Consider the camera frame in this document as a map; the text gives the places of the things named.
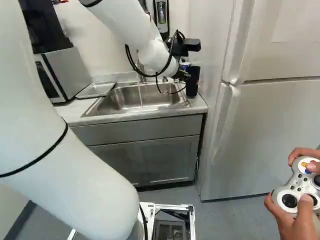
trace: floor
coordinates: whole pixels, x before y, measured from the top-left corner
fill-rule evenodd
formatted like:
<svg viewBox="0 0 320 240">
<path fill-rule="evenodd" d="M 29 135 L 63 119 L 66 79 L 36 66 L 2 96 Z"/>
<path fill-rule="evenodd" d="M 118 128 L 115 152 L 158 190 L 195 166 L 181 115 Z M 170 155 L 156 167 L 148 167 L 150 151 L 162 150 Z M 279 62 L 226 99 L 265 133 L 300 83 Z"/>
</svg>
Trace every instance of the floor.
<svg viewBox="0 0 320 240">
<path fill-rule="evenodd" d="M 197 240 L 279 240 L 277 223 L 264 207 L 264 196 L 201 202 L 195 186 L 139 193 L 142 202 L 193 204 Z M 17 240 L 67 240 L 71 228 L 37 207 Z M 85 240 L 81 235 L 76 240 Z"/>
</svg>

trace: sink basin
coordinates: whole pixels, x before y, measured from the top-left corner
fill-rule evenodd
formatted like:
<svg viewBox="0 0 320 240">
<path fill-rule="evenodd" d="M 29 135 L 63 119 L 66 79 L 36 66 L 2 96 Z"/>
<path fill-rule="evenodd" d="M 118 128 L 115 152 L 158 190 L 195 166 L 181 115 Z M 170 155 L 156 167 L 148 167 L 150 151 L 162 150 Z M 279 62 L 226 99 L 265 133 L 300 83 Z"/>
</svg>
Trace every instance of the sink basin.
<svg viewBox="0 0 320 240">
<path fill-rule="evenodd" d="M 166 93 L 175 93 L 181 89 L 180 84 L 171 82 L 159 83 L 158 86 Z M 117 83 L 106 97 L 98 99 L 82 117 L 189 106 L 182 91 L 166 93 L 159 93 L 155 83 Z"/>
</svg>

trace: white game controller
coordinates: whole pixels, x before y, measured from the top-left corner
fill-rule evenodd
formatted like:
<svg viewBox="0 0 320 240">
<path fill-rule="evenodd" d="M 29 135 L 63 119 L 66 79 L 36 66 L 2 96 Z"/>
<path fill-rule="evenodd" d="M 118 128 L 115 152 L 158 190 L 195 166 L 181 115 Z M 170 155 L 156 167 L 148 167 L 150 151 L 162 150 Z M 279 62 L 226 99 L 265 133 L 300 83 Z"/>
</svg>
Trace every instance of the white game controller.
<svg viewBox="0 0 320 240">
<path fill-rule="evenodd" d="M 292 164 L 293 174 L 289 181 L 272 193 L 273 202 L 283 210 L 292 214 L 294 218 L 298 213 L 298 202 L 303 194 L 308 194 L 313 199 L 314 225 L 320 237 L 320 174 L 310 172 L 308 163 L 320 162 L 319 159 L 309 156 L 297 157 Z"/>
</svg>

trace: countertop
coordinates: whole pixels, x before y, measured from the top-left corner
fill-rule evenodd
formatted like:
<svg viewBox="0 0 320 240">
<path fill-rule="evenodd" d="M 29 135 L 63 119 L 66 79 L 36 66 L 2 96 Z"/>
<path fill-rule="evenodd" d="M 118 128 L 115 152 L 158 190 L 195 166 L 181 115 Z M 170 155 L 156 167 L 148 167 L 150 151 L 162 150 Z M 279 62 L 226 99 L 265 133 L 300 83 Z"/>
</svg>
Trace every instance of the countertop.
<svg viewBox="0 0 320 240">
<path fill-rule="evenodd" d="M 81 100 L 75 99 L 63 105 L 55 106 L 54 108 L 57 113 L 64 118 L 70 127 L 203 114 L 208 112 L 207 104 L 198 94 L 194 99 L 188 99 L 190 104 L 188 107 L 161 110 L 157 108 L 151 108 L 144 111 L 130 113 L 81 117 L 83 113 L 86 112 L 86 110 L 97 100 L 98 97 Z"/>
</svg>

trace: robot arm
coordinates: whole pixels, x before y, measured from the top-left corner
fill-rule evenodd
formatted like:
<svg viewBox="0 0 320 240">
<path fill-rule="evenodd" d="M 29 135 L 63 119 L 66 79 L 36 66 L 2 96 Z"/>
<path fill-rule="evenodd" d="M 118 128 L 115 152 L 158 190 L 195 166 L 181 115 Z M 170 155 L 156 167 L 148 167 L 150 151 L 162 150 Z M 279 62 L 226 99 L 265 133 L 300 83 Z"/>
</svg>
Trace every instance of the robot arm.
<svg viewBox="0 0 320 240">
<path fill-rule="evenodd" d="M 169 53 L 153 20 L 138 0 L 79 0 L 125 44 L 138 50 L 139 61 L 146 67 L 161 71 Z M 163 75 L 173 77 L 179 63 L 172 57 Z"/>
<path fill-rule="evenodd" d="M 169 53 L 138 0 L 80 0 L 145 66 L 160 71 Z M 125 240 L 137 225 L 139 197 L 56 113 L 41 85 L 18 0 L 0 8 L 0 184 L 92 240 Z M 163 72 L 179 72 L 172 58 Z"/>
</svg>

